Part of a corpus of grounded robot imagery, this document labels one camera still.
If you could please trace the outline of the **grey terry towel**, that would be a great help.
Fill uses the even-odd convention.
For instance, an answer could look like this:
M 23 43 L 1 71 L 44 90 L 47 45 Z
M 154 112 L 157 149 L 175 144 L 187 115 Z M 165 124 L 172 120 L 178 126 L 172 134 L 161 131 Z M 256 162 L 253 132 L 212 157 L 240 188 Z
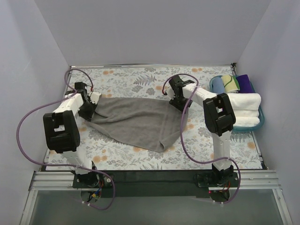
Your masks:
M 113 97 L 99 99 L 88 124 L 120 143 L 163 152 L 179 139 L 187 120 L 188 113 L 167 100 Z

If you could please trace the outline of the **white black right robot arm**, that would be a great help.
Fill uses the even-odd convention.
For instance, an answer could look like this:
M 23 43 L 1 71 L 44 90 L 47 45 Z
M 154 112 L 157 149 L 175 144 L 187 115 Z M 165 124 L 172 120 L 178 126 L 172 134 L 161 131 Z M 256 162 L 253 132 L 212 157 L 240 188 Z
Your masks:
M 237 163 L 231 158 L 230 137 L 236 117 L 229 97 L 225 93 L 215 94 L 199 87 L 199 81 L 190 76 L 189 80 L 182 80 L 181 74 L 171 76 L 166 80 L 170 85 L 168 90 L 163 90 L 165 96 L 170 97 L 170 105 L 182 112 L 185 119 L 187 110 L 192 103 L 203 108 L 206 128 L 213 138 L 214 158 L 210 161 L 198 161 L 189 154 L 186 156 L 197 164 L 210 164 L 211 169 L 195 176 L 200 187 L 229 188 L 238 182 L 238 174 L 234 172 Z

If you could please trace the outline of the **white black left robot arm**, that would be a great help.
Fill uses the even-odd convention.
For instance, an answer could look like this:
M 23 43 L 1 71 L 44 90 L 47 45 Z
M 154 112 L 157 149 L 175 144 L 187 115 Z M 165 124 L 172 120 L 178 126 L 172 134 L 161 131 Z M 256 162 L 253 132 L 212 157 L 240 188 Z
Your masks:
M 81 117 L 90 122 L 98 105 L 100 93 L 93 90 L 88 93 L 88 85 L 76 82 L 75 89 L 65 94 L 66 100 L 52 113 L 43 116 L 45 138 L 48 149 L 62 154 L 69 164 L 74 165 L 72 172 L 80 183 L 96 187 L 100 176 L 93 172 L 94 163 L 77 148 L 80 145 L 80 132 L 75 121 Z

